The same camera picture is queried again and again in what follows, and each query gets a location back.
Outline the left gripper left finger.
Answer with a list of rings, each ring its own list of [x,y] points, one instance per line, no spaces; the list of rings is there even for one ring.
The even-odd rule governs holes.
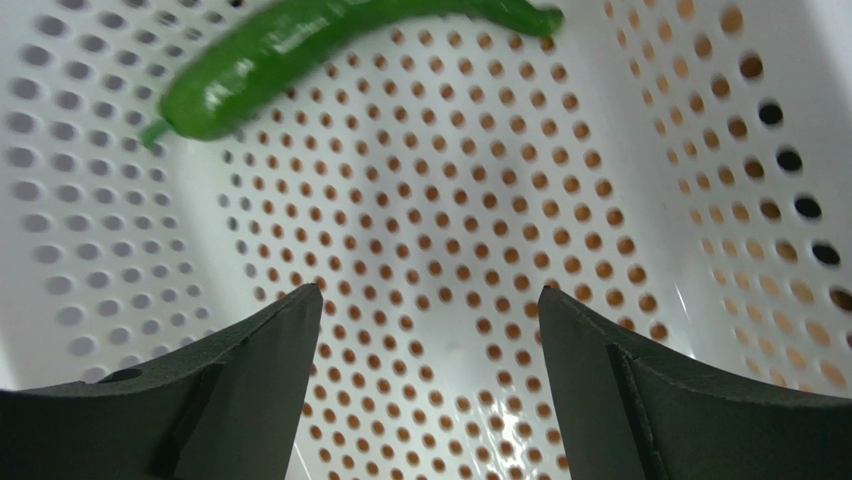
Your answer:
[[[323,308],[301,286],[96,383],[1,394],[5,479],[283,479]]]

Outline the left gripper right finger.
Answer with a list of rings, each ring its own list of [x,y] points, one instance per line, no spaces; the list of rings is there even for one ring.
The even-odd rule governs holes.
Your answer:
[[[696,361],[545,288],[539,323],[575,479],[847,479],[851,402]]]

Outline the green toy chili pepper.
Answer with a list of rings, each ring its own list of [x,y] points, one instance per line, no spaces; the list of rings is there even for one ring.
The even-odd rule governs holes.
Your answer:
[[[198,141],[225,137],[360,37],[403,20],[446,15],[537,38],[552,36],[564,22],[559,8],[528,1],[275,1],[179,72],[140,141],[151,148],[168,132]]]

